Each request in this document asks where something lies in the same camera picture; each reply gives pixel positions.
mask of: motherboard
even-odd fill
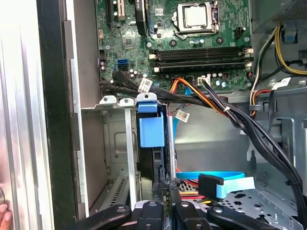
[[[96,10],[102,79],[122,70],[166,90],[177,77],[222,92],[251,87],[248,0],[97,0]]]

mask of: blue sata port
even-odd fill
[[[128,65],[128,64],[129,64],[128,59],[118,59],[117,60],[117,65],[118,66],[123,66],[123,65]]]

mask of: cable tie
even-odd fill
[[[286,181],[286,186],[292,186],[292,185],[301,185],[303,181]]]
[[[225,113],[226,111],[230,110],[230,108],[227,106],[224,110],[223,113]]]

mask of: black handle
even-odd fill
[[[114,205],[74,224],[68,230],[107,230],[122,225],[131,219],[131,209]]]
[[[278,230],[277,228],[224,206],[213,206],[207,211],[208,221],[236,230]]]

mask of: cable bundle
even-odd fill
[[[113,74],[113,79],[120,86],[113,86],[107,82],[101,82],[101,88],[112,92],[121,92],[136,97],[139,86],[128,79],[121,71]],[[195,95],[176,95],[178,84],[189,87]],[[165,103],[194,104],[214,109],[217,113],[228,117],[236,128],[242,129],[249,136],[257,151],[286,178],[286,184],[291,186],[297,205],[298,221],[307,228],[307,201],[303,196],[303,182],[296,168],[291,164],[287,155],[277,144],[274,138],[250,116],[232,106],[224,103],[212,87],[203,82],[210,98],[204,95],[197,87],[184,79],[175,79],[171,92],[159,87],[151,86],[150,92],[157,95],[158,100]]]

